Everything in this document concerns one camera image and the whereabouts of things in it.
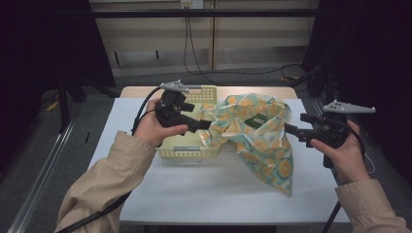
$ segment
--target hand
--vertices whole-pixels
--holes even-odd
[[[360,133],[360,128],[350,120],[348,120],[348,125],[355,132]],[[316,139],[312,139],[310,144],[332,160],[337,175],[343,183],[370,179],[363,163],[361,146],[358,139],[352,133],[349,134],[345,143],[338,149],[331,148]]]
[[[189,129],[188,126],[184,124],[166,128],[161,126],[155,117],[155,112],[153,111],[158,101],[160,101],[160,99],[153,99],[149,101],[146,108],[146,111],[149,113],[146,113],[141,118],[139,126],[133,135],[134,137],[137,137],[154,147],[160,145],[165,138],[186,133]]]

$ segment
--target patterned cloth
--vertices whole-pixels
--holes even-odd
[[[292,111],[284,101],[253,93],[230,95],[220,104],[204,104],[199,118],[213,121],[209,130],[199,130],[205,146],[235,143],[259,179],[291,194],[292,147],[284,124]]]

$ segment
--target basket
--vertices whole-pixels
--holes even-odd
[[[213,85],[202,85],[200,89],[191,89],[185,94],[186,102],[194,104],[194,110],[191,113],[182,112],[182,114],[197,118],[203,103],[218,103],[217,89]],[[219,147],[205,147],[197,132],[187,132],[185,136],[177,135],[166,138],[157,151],[161,158],[165,159],[199,159],[213,158],[218,155]]]

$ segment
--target white table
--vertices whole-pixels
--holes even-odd
[[[292,108],[291,124],[300,121],[299,99],[286,99]],[[118,130],[130,132],[143,98],[116,99],[90,165],[108,154]],[[336,182],[323,167],[323,155],[307,149],[293,135],[292,195],[261,182],[235,148],[224,145],[217,158],[168,160],[157,154],[143,182],[131,193],[121,221],[137,224],[299,224],[326,222],[337,197]],[[340,210],[335,222],[349,222]]]

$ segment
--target beige jacket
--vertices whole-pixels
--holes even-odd
[[[97,161],[67,191],[55,231],[104,210],[139,185],[154,156],[153,146],[119,132],[108,157]],[[336,191],[354,232],[409,232],[377,181],[350,183]],[[119,232],[120,211],[121,207],[77,232]]]

